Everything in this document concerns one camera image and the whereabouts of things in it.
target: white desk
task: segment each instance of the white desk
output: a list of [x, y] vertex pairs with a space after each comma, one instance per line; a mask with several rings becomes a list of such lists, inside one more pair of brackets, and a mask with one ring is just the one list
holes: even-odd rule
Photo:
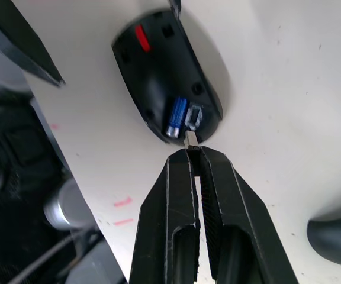
[[[145, 126], [110, 45], [134, 17], [167, 3], [14, 2], [67, 83], [56, 89], [28, 76], [128, 278], [140, 205], [176, 147]], [[183, 0], [183, 8], [226, 109], [206, 145], [267, 204], [299, 282], [341, 283], [341, 266], [316, 254], [305, 231], [311, 217], [341, 207], [341, 1]]]

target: black computer mouse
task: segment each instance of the black computer mouse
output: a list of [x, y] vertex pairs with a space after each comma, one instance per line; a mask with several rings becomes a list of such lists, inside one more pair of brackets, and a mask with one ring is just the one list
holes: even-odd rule
[[112, 50], [137, 109], [160, 139], [183, 145], [191, 130], [200, 143], [215, 132], [220, 100], [170, 9], [133, 21]]
[[341, 264], [341, 219], [326, 222], [310, 221], [307, 237], [318, 254]]

